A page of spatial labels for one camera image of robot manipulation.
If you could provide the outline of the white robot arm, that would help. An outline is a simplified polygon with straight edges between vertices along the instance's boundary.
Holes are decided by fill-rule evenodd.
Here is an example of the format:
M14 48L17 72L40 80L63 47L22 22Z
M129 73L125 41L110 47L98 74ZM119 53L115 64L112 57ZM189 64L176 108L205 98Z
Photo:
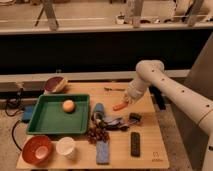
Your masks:
M174 81L164 73L160 60L142 60L136 75L125 90L128 105L143 97L149 85L158 88L208 136L202 171L213 171L213 101Z

